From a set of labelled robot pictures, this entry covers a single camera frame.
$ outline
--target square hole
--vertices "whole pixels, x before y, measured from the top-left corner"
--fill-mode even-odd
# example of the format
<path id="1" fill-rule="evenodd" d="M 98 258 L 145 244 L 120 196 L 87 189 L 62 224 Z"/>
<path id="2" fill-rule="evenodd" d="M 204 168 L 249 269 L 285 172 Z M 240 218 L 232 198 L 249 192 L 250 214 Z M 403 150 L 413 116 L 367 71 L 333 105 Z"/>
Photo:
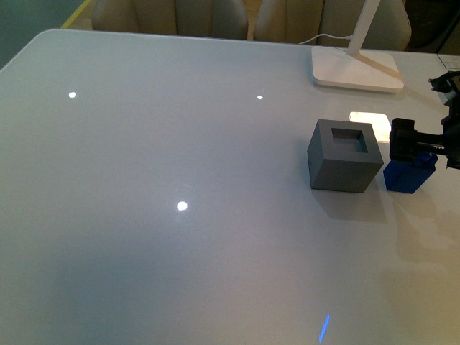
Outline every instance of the square hole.
<path id="1" fill-rule="evenodd" d="M 341 151 L 367 153 L 366 141 L 361 130 L 331 128 L 334 147 Z"/>

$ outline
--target chair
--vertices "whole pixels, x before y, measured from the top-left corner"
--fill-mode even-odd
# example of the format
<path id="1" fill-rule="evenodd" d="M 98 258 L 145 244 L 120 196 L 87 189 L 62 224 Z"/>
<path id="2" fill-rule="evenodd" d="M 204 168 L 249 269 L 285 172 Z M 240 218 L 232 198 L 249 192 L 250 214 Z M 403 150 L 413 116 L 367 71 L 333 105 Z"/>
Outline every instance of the chair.
<path id="1" fill-rule="evenodd" d="M 364 0 L 262 0 L 254 40 L 300 43 L 319 33 L 352 35 Z M 405 50 L 411 34 L 403 0 L 381 0 L 363 48 Z M 348 41 L 319 37 L 310 44 L 346 47 Z"/>
<path id="2" fill-rule="evenodd" d="M 247 39 L 242 0 L 98 0 L 95 30 Z"/>

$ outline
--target robotic arm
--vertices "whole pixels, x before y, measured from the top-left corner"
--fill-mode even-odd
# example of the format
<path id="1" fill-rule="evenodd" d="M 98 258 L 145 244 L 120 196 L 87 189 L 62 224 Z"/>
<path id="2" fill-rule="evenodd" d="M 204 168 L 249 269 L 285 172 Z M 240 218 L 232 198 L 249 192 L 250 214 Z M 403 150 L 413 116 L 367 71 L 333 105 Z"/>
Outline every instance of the robotic arm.
<path id="1" fill-rule="evenodd" d="M 390 159 L 413 162 L 421 152 L 447 156 L 447 167 L 460 169 L 460 71 L 447 72 L 430 79 L 432 90 L 438 92 L 449 115 L 442 119 L 443 134 L 419 133 L 415 122 L 394 119 L 390 132 Z"/>

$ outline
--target white cable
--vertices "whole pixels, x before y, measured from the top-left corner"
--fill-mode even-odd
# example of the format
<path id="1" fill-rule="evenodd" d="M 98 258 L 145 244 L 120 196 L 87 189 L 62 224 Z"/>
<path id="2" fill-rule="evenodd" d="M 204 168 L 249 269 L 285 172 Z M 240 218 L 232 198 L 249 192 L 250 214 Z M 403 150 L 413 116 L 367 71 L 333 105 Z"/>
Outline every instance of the white cable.
<path id="1" fill-rule="evenodd" d="M 318 38 L 320 36 L 327 36 L 327 37 L 330 37 L 330 38 L 336 38 L 338 40 L 351 40 L 351 38 L 353 37 L 353 35 L 349 35 L 349 36 L 333 36 L 332 34 L 317 34 L 316 36 L 310 38 L 309 40 L 306 40 L 304 42 L 301 42 L 299 43 L 299 45 L 305 45 L 307 43 L 309 43 L 310 41 L 313 41 L 315 38 Z"/>

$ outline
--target floor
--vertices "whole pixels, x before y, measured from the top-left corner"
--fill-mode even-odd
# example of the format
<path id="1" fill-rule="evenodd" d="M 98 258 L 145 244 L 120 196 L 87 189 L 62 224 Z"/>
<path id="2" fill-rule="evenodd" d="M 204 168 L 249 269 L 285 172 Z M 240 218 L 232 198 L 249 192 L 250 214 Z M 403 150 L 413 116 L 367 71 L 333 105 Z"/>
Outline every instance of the floor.
<path id="1" fill-rule="evenodd" d="M 257 18 L 257 12 L 259 11 L 260 4 L 262 0 L 243 0 L 246 7 L 249 30 L 248 30 L 248 40 L 252 40 L 252 33 L 254 31 L 254 25 Z M 91 15 L 96 5 L 96 0 L 86 0 L 83 2 L 81 7 L 75 13 L 76 17 L 72 18 L 65 27 L 68 29 L 83 29 L 91 30 Z"/>
<path id="2" fill-rule="evenodd" d="M 0 68 L 32 38 L 60 27 L 83 0 L 0 0 Z"/>

